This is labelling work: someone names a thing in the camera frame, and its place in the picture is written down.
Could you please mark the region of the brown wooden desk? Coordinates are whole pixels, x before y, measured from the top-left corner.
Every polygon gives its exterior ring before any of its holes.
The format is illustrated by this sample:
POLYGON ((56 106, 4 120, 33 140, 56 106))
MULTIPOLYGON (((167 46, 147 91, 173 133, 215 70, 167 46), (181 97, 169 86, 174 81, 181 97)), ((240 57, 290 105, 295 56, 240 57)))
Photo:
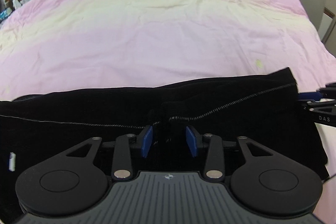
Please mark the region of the brown wooden desk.
POLYGON ((23 0, 5 0, 5 5, 1 11, 1 22, 6 20, 15 10, 23 5, 23 0))

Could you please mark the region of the black pants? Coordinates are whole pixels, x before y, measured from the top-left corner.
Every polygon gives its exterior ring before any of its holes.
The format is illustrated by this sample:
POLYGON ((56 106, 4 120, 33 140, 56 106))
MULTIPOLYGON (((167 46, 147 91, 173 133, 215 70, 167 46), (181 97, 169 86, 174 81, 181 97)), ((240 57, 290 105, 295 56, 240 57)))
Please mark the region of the black pants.
POLYGON ((4 223, 319 223, 328 178, 315 122, 288 68, 157 88, 81 89, 1 102, 4 223), (104 142, 153 126, 130 181, 104 142), (205 180, 186 128, 212 133, 225 179, 205 180))

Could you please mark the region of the pink bed cover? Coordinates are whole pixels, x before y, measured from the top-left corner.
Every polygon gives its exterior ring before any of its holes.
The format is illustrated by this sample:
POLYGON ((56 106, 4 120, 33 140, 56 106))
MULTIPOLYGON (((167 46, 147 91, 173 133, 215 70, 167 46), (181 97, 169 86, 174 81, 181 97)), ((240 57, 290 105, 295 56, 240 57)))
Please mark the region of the pink bed cover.
MULTIPOLYGON (((298 91, 335 83, 299 0, 167 7, 126 0, 32 0, 1 28, 1 102, 81 89, 157 88, 288 68, 298 91)), ((314 216, 335 223, 335 127, 315 123, 328 178, 314 216)))

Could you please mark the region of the grey bedside chair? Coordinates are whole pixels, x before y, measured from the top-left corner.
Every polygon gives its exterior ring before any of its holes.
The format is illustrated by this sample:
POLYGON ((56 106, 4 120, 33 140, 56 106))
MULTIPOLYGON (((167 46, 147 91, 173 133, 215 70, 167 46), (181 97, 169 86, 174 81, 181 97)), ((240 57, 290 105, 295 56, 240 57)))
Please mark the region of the grey bedside chair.
POLYGON ((326 0, 299 0, 315 29, 318 30, 325 10, 326 0))

